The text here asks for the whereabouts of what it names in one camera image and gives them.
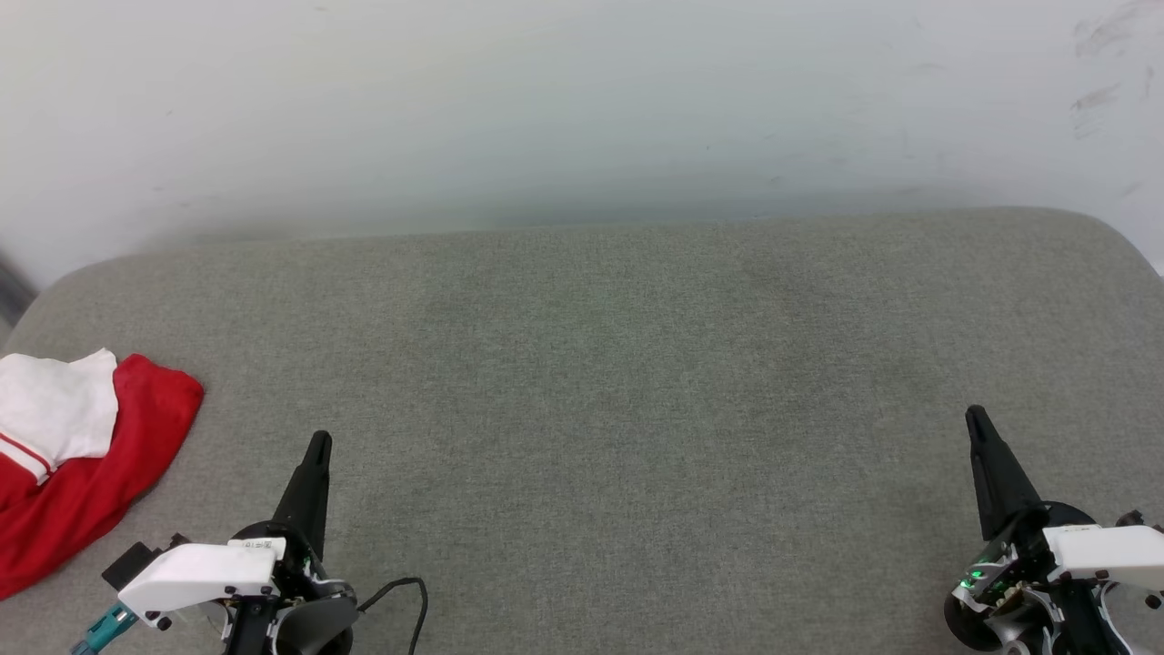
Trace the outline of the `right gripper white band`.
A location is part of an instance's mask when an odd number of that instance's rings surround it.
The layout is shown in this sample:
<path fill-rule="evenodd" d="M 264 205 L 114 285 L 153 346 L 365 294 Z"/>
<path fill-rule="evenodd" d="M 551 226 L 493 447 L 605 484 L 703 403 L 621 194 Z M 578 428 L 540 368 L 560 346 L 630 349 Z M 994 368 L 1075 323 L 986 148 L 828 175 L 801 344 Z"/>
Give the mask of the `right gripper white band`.
<path fill-rule="evenodd" d="M 985 407 L 965 420 L 986 544 L 944 601 L 952 638 L 994 655 L 1158 655 L 1119 626 L 1110 593 L 1164 608 L 1164 528 L 1140 511 L 1103 527 L 1044 503 Z"/>

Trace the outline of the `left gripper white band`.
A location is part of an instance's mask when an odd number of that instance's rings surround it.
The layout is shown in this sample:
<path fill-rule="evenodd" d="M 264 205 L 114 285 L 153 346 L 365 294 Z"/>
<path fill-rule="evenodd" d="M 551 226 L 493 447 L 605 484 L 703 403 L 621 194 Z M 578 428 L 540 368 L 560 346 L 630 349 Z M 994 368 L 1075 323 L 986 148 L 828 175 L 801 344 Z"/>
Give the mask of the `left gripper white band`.
<path fill-rule="evenodd" d="M 350 655 L 355 592 L 322 567 L 333 437 L 315 430 L 274 514 L 223 544 L 164 551 L 119 592 L 152 629 L 180 610 L 222 610 L 222 655 Z"/>

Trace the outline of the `grey fabric sofa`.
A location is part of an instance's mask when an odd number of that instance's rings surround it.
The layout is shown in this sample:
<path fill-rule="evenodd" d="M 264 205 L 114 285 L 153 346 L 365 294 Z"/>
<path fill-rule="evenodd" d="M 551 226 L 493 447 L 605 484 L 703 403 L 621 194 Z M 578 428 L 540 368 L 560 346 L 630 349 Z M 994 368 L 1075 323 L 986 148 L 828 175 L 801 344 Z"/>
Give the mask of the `grey fabric sofa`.
<path fill-rule="evenodd" d="M 1046 499 L 1164 525 L 1164 279 L 1064 211 L 204 245 L 68 275 L 7 347 L 206 396 L 0 655 L 68 655 L 137 540 L 274 515 L 315 430 L 327 572 L 424 578 L 418 655 L 961 652 L 968 405 Z"/>

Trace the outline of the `red and white basketball jersey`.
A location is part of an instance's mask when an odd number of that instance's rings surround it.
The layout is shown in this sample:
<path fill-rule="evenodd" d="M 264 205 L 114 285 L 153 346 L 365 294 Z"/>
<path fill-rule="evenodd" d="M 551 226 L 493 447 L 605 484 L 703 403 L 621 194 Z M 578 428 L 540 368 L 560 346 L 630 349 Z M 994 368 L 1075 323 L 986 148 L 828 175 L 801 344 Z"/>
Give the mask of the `red and white basketball jersey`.
<path fill-rule="evenodd" d="M 0 357 L 0 601 L 125 518 L 170 468 L 203 398 L 196 378 L 142 354 Z"/>

